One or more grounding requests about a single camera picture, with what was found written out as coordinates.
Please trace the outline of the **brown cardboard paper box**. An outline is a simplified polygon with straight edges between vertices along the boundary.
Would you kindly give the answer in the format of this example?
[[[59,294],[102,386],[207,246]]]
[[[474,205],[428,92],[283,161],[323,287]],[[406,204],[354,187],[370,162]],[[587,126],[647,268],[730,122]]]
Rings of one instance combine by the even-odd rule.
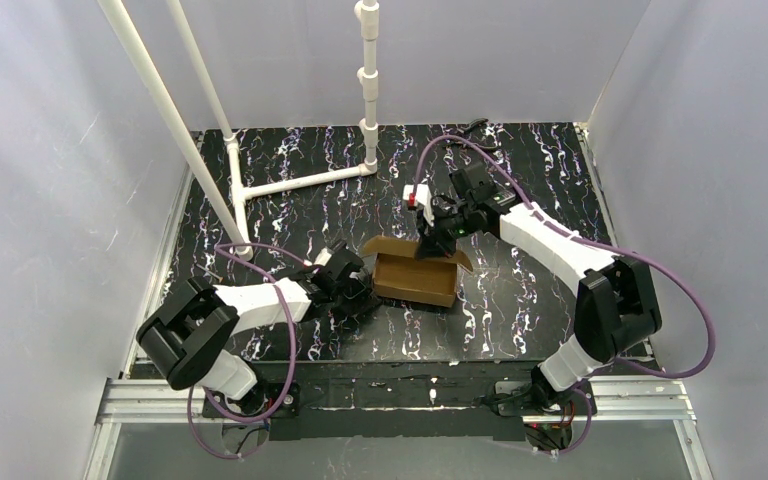
[[[373,291],[386,299],[452,307],[460,272],[473,272],[469,257],[456,250],[451,257],[417,259],[418,247],[417,241],[382,235],[369,239],[360,255],[375,257]]]

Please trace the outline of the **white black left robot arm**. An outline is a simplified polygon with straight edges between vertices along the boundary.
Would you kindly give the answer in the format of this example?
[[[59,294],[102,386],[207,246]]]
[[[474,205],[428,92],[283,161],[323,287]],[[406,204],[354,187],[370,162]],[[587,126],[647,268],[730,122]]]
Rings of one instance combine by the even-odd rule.
[[[204,387],[240,401],[258,380],[227,350],[232,336],[283,321],[354,318],[380,303],[364,260],[338,241],[261,284],[212,285],[192,277],[146,318],[136,341],[172,389]]]

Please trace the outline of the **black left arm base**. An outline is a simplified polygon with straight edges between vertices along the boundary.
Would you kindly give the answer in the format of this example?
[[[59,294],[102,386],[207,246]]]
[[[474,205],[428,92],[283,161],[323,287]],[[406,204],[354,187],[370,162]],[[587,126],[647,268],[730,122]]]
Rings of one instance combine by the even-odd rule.
[[[283,382],[259,381],[242,399],[227,400],[221,393],[214,394],[214,401],[234,416],[254,417],[271,408],[282,391]],[[299,383],[294,381],[287,395],[280,402],[269,420],[292,419],[299,415],[302,393]]]

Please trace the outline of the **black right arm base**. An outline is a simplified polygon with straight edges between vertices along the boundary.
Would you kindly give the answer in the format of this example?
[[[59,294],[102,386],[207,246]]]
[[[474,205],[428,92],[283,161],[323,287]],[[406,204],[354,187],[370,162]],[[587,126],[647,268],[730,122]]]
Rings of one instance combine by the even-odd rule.
[[[587,379],[556,392],[542,378],[517,384],[510,391],[497,391],[473,400],[501,417],[558,415],[557,421],[525,423],[526,441],[538,453],[559,455],[575,450],[586,438],[596,413],[593,390]]]

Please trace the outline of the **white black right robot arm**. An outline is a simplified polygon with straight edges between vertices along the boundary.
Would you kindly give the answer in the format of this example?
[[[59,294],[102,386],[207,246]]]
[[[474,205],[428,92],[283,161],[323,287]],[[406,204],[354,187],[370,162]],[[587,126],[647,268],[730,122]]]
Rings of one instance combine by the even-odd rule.
[[[403,188],[405,205],[417,213],[417,258],[451,258],[459,239],[488,233],[536,259],[575,296],[573,333],[533,369],[533,392],[553,398],[661,328],[646,263],[585,245],[480,165],[449,178],[454,198],[434,195],[426,184]]]

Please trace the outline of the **black pliers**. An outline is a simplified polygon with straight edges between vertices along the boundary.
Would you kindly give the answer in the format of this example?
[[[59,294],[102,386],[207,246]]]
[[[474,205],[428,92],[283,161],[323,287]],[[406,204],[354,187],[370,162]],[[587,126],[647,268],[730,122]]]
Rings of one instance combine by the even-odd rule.
[[[468,143],[474,144],[477,148],[479,148],[481,151],[485,153],[494,153],[498,151],[500,148],[498,143],[482,144],[479,140],[471,138],[474,132],[486,127],[488,124],[489,124],[488,118],[478,118],[471,121],[465,126],[458,127],[453,133],[453,136],[458,137],[458,139],[450,139],[448,140],[448,144],[453,147],[465,147],[466,142],[468,142]]]

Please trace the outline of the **aluminium rail frame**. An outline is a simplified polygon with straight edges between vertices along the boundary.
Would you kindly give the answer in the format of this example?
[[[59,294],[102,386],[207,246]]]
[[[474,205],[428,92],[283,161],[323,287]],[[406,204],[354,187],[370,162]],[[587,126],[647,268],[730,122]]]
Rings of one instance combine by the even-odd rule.
[[[674,424],[690,413],[669,380],[618,366],[592,379],[565,434],[579,447],[533,453],[536,424],[556,414],[518,398],[572,332],[574,283],[528,253],[479,236],[478,265],[453,307],[386,301],[339,325],[338,352],[303,355],[292,402],[268,430],[222,417],[202,391],[172,390],[155,368],[107,393],[89,479],[684,478]]]

